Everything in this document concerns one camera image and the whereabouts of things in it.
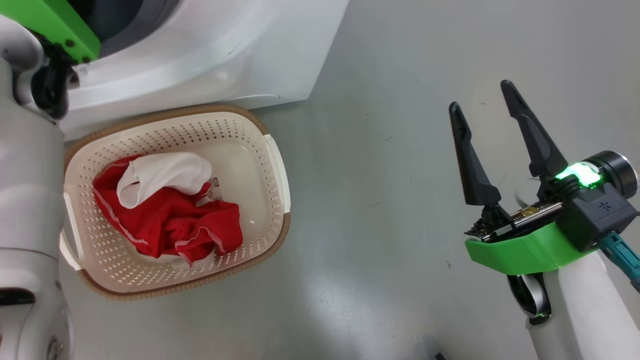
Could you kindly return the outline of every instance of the green led light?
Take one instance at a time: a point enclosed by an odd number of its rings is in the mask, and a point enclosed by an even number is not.
[[[563,172],[556,175],[556,179],[563,179],[569,175],[577,176],[578,181],[580,181],[580,184],[583,186],[591,186],[602,180],[600,178],[600,174],[595,172],[590,166],[583,163],[570,165]]]

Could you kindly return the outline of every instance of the basket rim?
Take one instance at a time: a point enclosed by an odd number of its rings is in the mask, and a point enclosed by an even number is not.
[[[238,108],[237,106],[224,105],[224,104],[202,104],[195,106],[187,106],[184,108],[177,108],[171,110],[163,110],[157,111],[154,113],[149,113],[145,115],[139,115],[133,117],[127,121],[124,121],[120,124],[115,124],[104,129],[94,131],[89,135],[86,135],[80,139],[78,139],[73,145],[69,147],[69,149],[65,152],[65,166],[64,166],[64,174],[67,173],[67,168],[73,159],[73,157],[86,145],[104,138],[109,135],[113,135],[115,133],[119,133],[121,131],[125,131],[128,129],[132,129],[134,127],[146,125],[152,122],[162,121],[173,119],[177,117],[185,117],[190,115],[197,115],[203,113],[217,113],[217,112],[229,112],[235,113],[240,116],[243,116],[250,120],[253,125],[255,125],[258,130],[262,133],[262,135],[268,135],[269,129],[266,125],[252,112]],[[129,301],[129,300],[141,300],[148,299],[151,297],[168,295],[171,293],[177,293],[179,291],[188,290],[191,288],[196,288],[197,286],[204,285],[210,282],[214,282],[220,279],[224,279],[233,274],[246,270],[254,265],[258,265],[259,263],[270,258],[282,245],[285,238],[287,237],[287,233],[289,232],[289,226],[291,224],[291,212],[284,213],[282,219],[282,228],[280,229],[280,234],[278,234],[278,238],[276,241],[267,249],[267,251],[262,254],[251,258],[244,263],[240,263],[236,266],[232,266],[228,269],[225,269],[220,272],[216,272],[211,275],[207,275],[198,279],[193,279],[186,282],[181,282],[178,284],[163,286],[160,288],[156,288],[153,290],[143,290],[143,291],[132,291],[132,292],[118,292],[109,290],[102,285],[98,284],[89,274],[86,269],[80,269],[76,273],[80,277],[80,279],[93,290],[95,293],[106,297],[107,299],[117,300],[117,301]]]
[[[252,112],[238,108],[237,106],[231,105],[222,105],[222,104],[203,104],[203,105],[195,105],[195,106],[187,106],[185,108],[177,108],[170,110],[157,111],[155,113],[149,113],[145,115],[138,115],[129,120],[123,121],[122,123],[115,124],[109,127],[105,127],[104,129],[94,131],[89,135],[86,135],[78,140],[76,140],[65,152],[65,174],[67,173],[67,168],[71,159],[86,145],[104,138],[109,135],[113,135],[115,133],[119,133],[121,131],[129,130],[134,127],[150,124],[152,122],[174,119],[177,117],[185,117],[190,115],[198,115],[205,113],[235,113],[240,116],[246,117],[249,119],[255,127],[260,130],[262,135],[269,134],[269,128],[260,120],[256,115]]]

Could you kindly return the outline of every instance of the clothing label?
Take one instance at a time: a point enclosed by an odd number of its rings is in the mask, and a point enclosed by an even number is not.
[[[220,187],[220,181],[217,177],[212,177],[209,179],[209,183],[211,187],[207,192],[207,196],[212,200],[223,200],[222,199],[222,188]]]

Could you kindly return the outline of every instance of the white cloth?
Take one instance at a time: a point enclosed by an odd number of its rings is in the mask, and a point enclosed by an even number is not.
[[[116,190],[121,205],[132,209],[161,188],[196,194],[210,178],[211,164],[196,154],[153,154],[130,161]]]

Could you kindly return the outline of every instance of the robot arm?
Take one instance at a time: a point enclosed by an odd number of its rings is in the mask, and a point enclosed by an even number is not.
[[[529,325],[540,360],[638,357],[640,332],[596,252],[543,278],[552,314]]]
[[[627,201],[637,190],[634,169],[611,151],[568,166],[515,86],[505,80],[501,87],[524,136],[529,170],[540,177],[540,200],[511,215],[500,207],[452,103],[465,200],[484,206],[466,232],[471,258],[508,276],[541,360],[638,358],[640,333],[595,252],[602,249],[640,289],[639,258],[618,236],[637,216]]]
[[[0,359],[69,359],[72,323],[58,281],[63,135],[18,105],[0,58]]]

